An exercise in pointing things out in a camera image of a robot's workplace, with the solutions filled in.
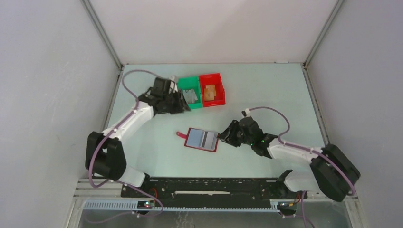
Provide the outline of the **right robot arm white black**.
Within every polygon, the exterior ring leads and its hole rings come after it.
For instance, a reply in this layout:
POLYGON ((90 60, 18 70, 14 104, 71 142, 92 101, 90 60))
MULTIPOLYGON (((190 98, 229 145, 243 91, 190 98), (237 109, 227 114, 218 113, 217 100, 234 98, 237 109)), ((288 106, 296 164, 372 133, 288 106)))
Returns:
POLYGON ((345 199, 361 177, 360 171, 336 145, 329 143, 322 148, 305 148, 280 142, 279 136, 264 133, 250 116, 233 120, 218 139, 234 147, 249 145, 262 157, 309 165, 320 191, 337 202, 345 199))

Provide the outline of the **red leather card holder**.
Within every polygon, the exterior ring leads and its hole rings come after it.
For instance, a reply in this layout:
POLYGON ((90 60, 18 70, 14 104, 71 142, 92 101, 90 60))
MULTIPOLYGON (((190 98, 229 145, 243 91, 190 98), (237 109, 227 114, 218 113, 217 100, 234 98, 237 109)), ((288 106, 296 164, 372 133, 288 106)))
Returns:
POLYGON ((217 151, 218 132, 189 128, 186 134, 177 131, 176 135, 185 140, 185 147, 207 152, 217 151))

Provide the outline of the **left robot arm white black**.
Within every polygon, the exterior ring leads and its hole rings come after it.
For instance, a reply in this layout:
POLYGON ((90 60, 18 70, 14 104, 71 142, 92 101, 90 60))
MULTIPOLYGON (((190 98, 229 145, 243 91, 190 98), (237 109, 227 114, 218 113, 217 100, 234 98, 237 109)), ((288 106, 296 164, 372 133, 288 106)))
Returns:
POLYGON ((89 174, 132 185, 139 198, 148 196, 148 175, 131 167, 126 160, 124 144, 157 114, 180 114, 189 111, 177 83, 156 78, 152 87, 136 97, 134 106, 116 124, 101 133, 92 132, 87 138, 85 168, 89 174))

